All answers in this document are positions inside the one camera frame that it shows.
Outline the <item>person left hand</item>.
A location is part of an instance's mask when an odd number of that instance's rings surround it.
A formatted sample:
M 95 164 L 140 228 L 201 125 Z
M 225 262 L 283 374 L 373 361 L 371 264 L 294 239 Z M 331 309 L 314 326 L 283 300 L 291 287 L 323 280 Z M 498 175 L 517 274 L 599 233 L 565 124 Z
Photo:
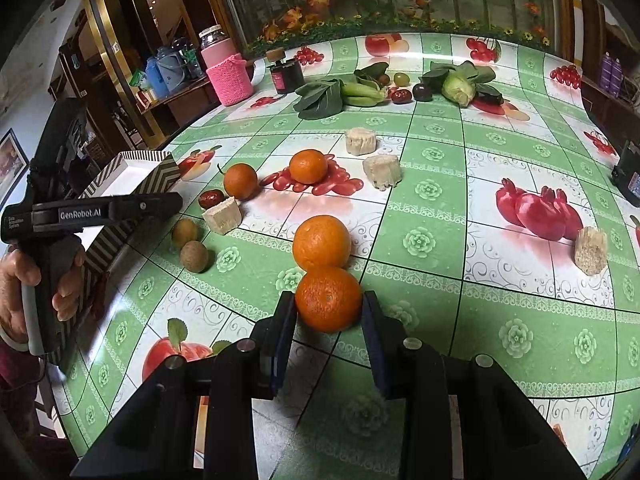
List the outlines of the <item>person left hand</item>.
M 85 263 L 84 248 L 79 248 L 72 268 L 58 281 L 58 289 L 52 297 L 52 309 L 61 322 L 69 320 L 78 309 L 84 279 L 82 266 Z M 27 341 L 27 328 L 21 296 L 22 285 L 36 286 L 41 273 L 34 260 L 14 249 L 1 260 L 1 327 L 18 344 Z

